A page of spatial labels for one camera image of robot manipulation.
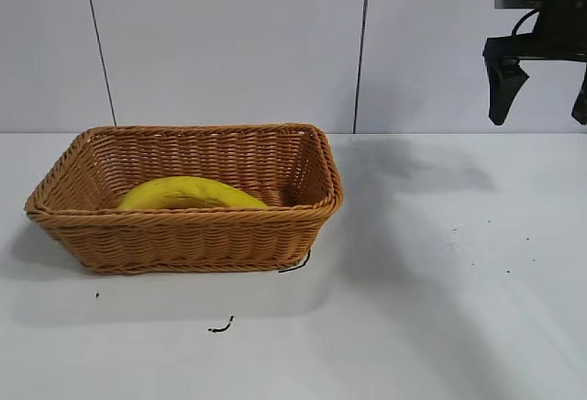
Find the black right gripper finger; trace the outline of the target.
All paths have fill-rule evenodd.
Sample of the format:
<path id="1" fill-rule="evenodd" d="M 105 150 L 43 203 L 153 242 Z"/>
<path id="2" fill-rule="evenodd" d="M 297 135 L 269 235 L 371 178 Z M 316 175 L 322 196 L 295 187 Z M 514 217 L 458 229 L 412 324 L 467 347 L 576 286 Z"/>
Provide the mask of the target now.
<path id="1" fill-rule="evenodd" d="M 509 114 L 515 97 L 528 80 L 519 60 L 487 61 L 489 79 L 489 118 L 501 126 Z"/>
<path id="2" fill-rule="evenodd" d="M 571 116 L 581 125 L 587 124 L 587 94 L 580 91 L 573 105 Z"/>

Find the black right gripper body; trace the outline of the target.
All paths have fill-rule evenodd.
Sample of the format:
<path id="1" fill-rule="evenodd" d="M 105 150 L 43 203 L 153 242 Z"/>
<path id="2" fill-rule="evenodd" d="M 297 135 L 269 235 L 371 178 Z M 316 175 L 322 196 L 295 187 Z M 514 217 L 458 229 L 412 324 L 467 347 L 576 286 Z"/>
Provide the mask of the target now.
<path id="1" fill-rule="evenodd" d="M 528 12 L 509 35 L 486 40 L 486 61 L 586 61 L 586 0 L 494 0 L 494 7 Z"/>

